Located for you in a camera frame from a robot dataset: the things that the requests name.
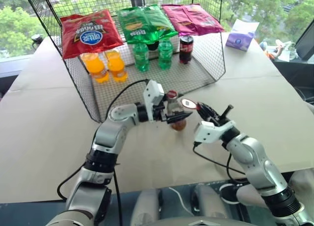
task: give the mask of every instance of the orange drink bottle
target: orange drink bottle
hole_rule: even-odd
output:
[[[108,61],[108,69],[116,82],[124,82],[128,79],[128,73],[125,71],[125,64],[118,50],[108,50],[105,52]]]
[[[109,73],[97,53],[82,53],[80,58],[88,72],[98,83],[109,81]]]

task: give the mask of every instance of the tissue box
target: tissue box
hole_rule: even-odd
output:
[[[226,46],[247,51],[260,23],[246,23],[237,19],[227,39]]]

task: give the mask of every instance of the white table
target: white table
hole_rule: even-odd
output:
[[[224,53],[222,79],[186,98],[219,112],[232,104],[229,117],[237,128],[260,140],[282,172],[314,167],[314,116],[295,90],[255,41],[247,52],[224,47]],[[120,190],[228,179],[223,168],[192,152],[199,121],[192,114],[183,132],[162,123],[132,129],[116,168]],[[57,185],[84,161],[98,125],[46,38],[0,102],[0,202],[57,200]],[[198,150],[226,163],[228,153],[219,142]],[[241,169],[233,161],[231,166]],[[72,184],[62,189],[66,196]]]

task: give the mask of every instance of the wire mesh basket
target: wire mesh basket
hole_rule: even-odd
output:
[[[122,28],[117,19],[116,11],[152,4],[191,4],[199,3],[217,20],[221,15],[221,0],[28,0],[39,18],[54,46],[62,56],[62,25],[60,18],[72,14],[86,15],[108,9],[116,27],[125,41]],[[224,55],[220,33],[194,37],[192,61],[188,64],[179,63],[179,38],[172,37],[174,55],[171,69],[162,71],[158,68],[158,53],[150,51],[150,69],[140,73],[134,66],[132,47],[125,43],[118,49],[126,65],[129,78],[127,82],[118,83],[113,80],[102,84],[97,83],[89,75],[79,57],[65,59],[64,64],[82,99],[90,117],[97,121],[105,120],[105,112],[113,98],[129,83],[139,79],[153,79],[162,84],[165,92],[174,89],[182,94],[188,93],[205,85],[216,82],[225,73]],[[145,84],[137,84],[127,90],[115,104],[142,102]]]

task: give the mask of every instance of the red cap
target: red cap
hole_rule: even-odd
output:
[[[170,99],[174,99],[177,96],[178,96],[178,93],[175,90],[169,90],[167,93],[167,97]]]

